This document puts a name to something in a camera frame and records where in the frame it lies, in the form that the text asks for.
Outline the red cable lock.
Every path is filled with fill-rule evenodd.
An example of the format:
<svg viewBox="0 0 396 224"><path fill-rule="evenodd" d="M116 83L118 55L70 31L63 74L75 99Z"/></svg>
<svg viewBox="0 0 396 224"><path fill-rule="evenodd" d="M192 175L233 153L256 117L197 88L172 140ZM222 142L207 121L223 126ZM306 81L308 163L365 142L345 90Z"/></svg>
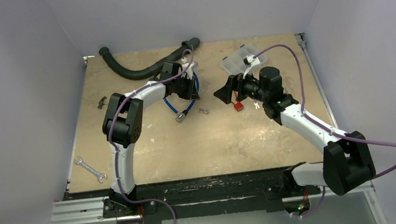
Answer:
<svg viewBox="0 0 396 224"><path fill-rule="evenodd" d="M240 112L244 109L243 104L238 101L238 93L235 90L233 91L233 99L230 103L233 104L233 107L237 112Z"/></svg>

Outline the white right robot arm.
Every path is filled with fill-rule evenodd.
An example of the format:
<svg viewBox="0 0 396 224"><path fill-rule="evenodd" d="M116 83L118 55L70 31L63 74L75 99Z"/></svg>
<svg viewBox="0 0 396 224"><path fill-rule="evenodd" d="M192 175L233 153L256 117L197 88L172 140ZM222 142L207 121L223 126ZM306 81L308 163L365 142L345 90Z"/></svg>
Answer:
<svg viewBox="0 0 396 224"><path fill-rule="evenodd" d="M230 104L234 93L237 101L251 98L261 102L269 119L293 130L323 154L322 162L302 162L287 169L282 186L287 193L298 195L310 185L325 186L344 195L376 176L364 135L334 130L316 119L303 104L285 93L277 68L263 67L258 78L250 74L230 75L226 84L213 94Z"/></svg>

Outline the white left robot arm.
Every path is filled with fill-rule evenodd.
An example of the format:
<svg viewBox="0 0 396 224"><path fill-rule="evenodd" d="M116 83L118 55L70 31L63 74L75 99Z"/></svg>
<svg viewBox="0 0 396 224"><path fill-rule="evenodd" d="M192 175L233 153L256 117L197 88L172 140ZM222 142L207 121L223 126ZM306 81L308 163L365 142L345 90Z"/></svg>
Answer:
<svg viewBox="0 0 396 224"><path fill-rule="evenodd" d="M143 129L144 111L171 94L189 101L199 99L196 66L196 61L187 58L182 58L180 63L166 61L143 86L110 97L102 124L114 165L109 200L126 216L133 214L144 203L136 196L133 168L135 145Z"/></svg>

